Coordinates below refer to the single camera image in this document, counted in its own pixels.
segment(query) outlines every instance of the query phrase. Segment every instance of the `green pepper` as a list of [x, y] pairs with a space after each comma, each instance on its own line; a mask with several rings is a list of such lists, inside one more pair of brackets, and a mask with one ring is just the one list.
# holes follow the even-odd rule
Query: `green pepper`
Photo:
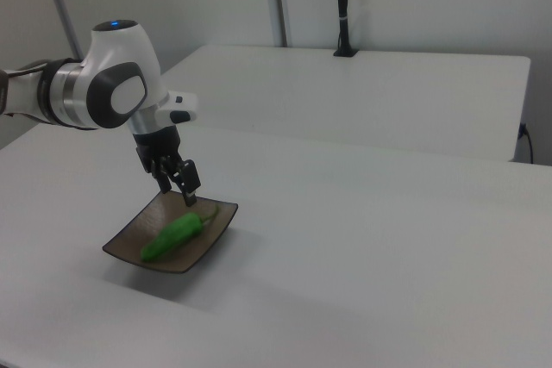
[[213, 219], [217, 213], [218, 206], [216, 206], [216, 210], [212, 215], [202, 218], [196, 213], [187, 213], [167, 224], [154, 240], [141, 249], [142, 261], [151, 262], [156, 260], [163, 253], [199, 235], [204, 229], [204, 223]]

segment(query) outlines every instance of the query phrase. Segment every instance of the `dark square plate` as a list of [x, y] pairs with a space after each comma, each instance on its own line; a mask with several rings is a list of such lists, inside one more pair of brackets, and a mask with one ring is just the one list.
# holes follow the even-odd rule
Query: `dark square plate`
[[[216, 217], [208, 221], [203, 232], [182, 246], [177, 247], [153, 262], [142, 262], [140, 250], [157, 236], [171, 221], [191, 211], [205, 216], [215, 210]], [[153, 271], [184, 273], [189, 271], [215, 244], [228, 227], [238, 205], [198, 197], [198, 202], [186, 207], [180, 193], [169, 191], [159, 193], [123, 230], [103, 246], [103, 251], [132, 265]]]

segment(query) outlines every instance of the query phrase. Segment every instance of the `black cable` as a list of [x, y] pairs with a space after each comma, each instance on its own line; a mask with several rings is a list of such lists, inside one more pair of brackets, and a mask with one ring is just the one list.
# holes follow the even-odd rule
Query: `black cable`
[[525, 135], [527, 135], [527, 141], [529, 142], [529, 153], [530, 153], [530, 157], [531, 157], [531, 164], [535, 164], [533, 162], [533, 142], [531, 141], [531, 136], [529, 135], [529, 130], [527, 129], [527, 127], [524, 128], [524, 133]]
[[527, 129], [527, 124], [519, 124], [519, 130], [517, 131], [517, 139], [521, 140], [521, 138], [524, 135], [527, 135], [527, 141], [529, 142], [529, 154], [530, 154], [531, 164], [535, 164], [533, 159], [533, 141], [531, 141], [531, 136], [529, 135], [529, 129]]
[[26, 69], [25, 71], [12, 72], [8, 74], [8, 78], [20, 77], [21, 75], [29, 75], [29, 73], [40, 72], [46, 65], [37, 66], [35, 68]]

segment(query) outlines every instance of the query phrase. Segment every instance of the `white workbench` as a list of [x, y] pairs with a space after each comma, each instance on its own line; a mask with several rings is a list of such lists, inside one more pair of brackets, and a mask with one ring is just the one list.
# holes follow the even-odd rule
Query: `white workbench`
[[240, 204], [184, 275], [102, 251], [157, 192], [126, 128], [39, 126], [0, 152], [2, 361], [552, 365], [550, 168], [179, 131], [200, 195]]
[[277, 47], [198, 49], [164, 75], [197, 93], [198, 125], [286, 137], [512, 159], [523, 57]]

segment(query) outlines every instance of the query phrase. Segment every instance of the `table surface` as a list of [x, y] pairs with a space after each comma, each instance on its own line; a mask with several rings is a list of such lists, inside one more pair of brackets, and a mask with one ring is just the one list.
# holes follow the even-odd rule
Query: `table surface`
[[523, 57], [207, 46], [164, 75], [197, 93], [198, 125], [507, 161]]
[[157, 193], [126, 128], [0, 152], [0, 359], [20, 367], [549, 367], [552, 170], [179, 127], [239, 203], [190, 272], [102, 245]]

